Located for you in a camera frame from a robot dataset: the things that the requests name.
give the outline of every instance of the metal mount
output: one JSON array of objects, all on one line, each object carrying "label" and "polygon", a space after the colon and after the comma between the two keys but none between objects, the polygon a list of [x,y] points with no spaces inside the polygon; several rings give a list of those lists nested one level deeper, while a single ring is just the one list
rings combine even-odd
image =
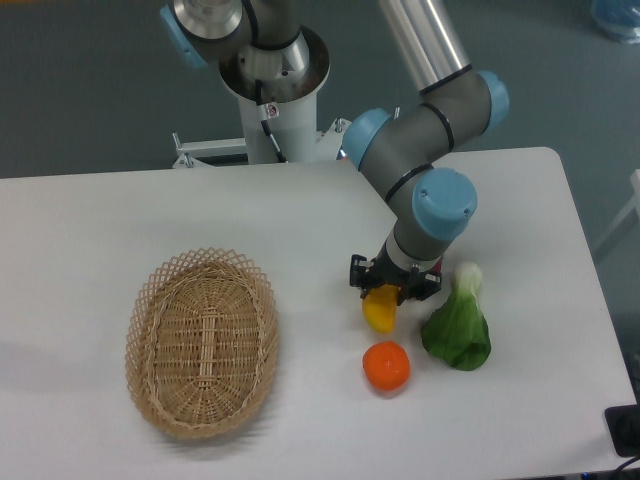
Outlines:
[{"label": "metal mount", "polygon": [[[342,137],[349,125],[351,125],[349,120],[336,118],[326,132],[317,133],[316,161],[339,160],[344,157],[344,153],[341,151]],[[216,159],[246,155],[247,153],[247,144],[244,138],[182,143],[177,132],[173,132],[171,135],[178,155],[173,168],[210,167],[211,163],[216,163]]]}]

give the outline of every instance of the blue object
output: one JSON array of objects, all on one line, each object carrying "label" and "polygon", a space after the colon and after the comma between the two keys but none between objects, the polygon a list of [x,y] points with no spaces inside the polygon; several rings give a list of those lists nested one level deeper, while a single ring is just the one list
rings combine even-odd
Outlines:
[{"label": "blue object", "polygon": [[167,33],[169,33],[173,46],[176,47],[176,50],[185,63],[191,68],[206,67],[207,62],[205,62],[200,54],[193,48],[184,32],[180,29],[178,22],[176,22],[168,6],[160,9],[160,18],[167,28]]},{"label": "blue object", "polygon": [[342,139],[342,149],[351,159],[353,165],[360,170],[362,158],[378,131],[391,118],[387,112],[381,108],[374,108],[364,112],[356,118]]},{"label": "blue object", "polygon": [[478,194],[467,177],[450,168],[436,168],[413,189],[413,215],[422,229],[440,241],[460,235],[478,206]]},{"label": "blue object", "polygon": [[640,43],[640,0],[593,0],[591,16],[615,40]]},{"label": "blue object", "polygon": [[509,114],[509,92],[506,85],[495,73],[482,70],[478,72],[478,75],[484,79],[491,95],[491,118],[487,127],[489,130],[502,122]]}]

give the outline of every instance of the silver arm tube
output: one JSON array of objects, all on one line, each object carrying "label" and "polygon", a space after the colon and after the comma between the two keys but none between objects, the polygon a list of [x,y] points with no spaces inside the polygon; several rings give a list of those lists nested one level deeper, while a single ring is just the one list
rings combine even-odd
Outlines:
[{"label": "silver arm tube", "polygon": [[441,0],[380,0],[380,5],[418,91],[469,66]]},{"label": "silver arm tube", "polygon": [[205,40],[225,38],[242,20],[241,0],[174,0],[173,8],[182,26]]}]

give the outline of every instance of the gray floor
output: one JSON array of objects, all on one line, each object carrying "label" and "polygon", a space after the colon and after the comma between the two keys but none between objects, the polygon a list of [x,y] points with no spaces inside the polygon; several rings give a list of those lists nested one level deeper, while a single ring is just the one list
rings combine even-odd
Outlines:
[{"label": "gray floor", "polygon": [[[168,168],[183,141],[241,136],[215,68],[185,67],[162,0],[0,6],[0,177]],[[558,151],[589,242],[640,168],[640,45],[610,41],[589,0],[450,0],[469,56],[511,93],[507,122],[466,149]],[[332,55],[319,126],[417,103],[373,0],[303,0]],[[598,265],[623,351],[640,350],[640,227]]]}]

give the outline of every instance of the blue joint cap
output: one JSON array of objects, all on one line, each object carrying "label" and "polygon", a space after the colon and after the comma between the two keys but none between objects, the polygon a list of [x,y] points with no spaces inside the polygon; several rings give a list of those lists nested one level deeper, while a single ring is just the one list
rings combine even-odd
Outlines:
[{"label": "blue joint cap", "polygon": [[428,171],[413,189],[413,215],[420,227],[440,241],[453,241],[478,206],[476,189],[467,177],[450,168]]},{"label": "blue joint cap", "polygon": [[507,87],[498,76],[487,70],[478,72],[478,75],[489,87],[489,94],[491,95],[491,118],[489,119],[489,126],[487,130],[498,125],[504,120],[509,113],[509,92]]},{"label": "blue joint cap", "polygon": [[378,131],[390,118],[391,115],[383,109],[374,108],[356,118],[349,125],[347,131],[344,132],[342,149],[358,170],[360,170],[360,164],[367,153],[369,145],[371,145]]},{"label": "blue joint cap", "polygon": [[178,22],[173,17],[168,6],[160,9],[160,18],[167,28],[167,33],[171,38],[173,46],[176,48],[185,63],[191,68],[203,68],[207,66],[207,62],[200,56],[189,42],[184,32],[180,29]]}]

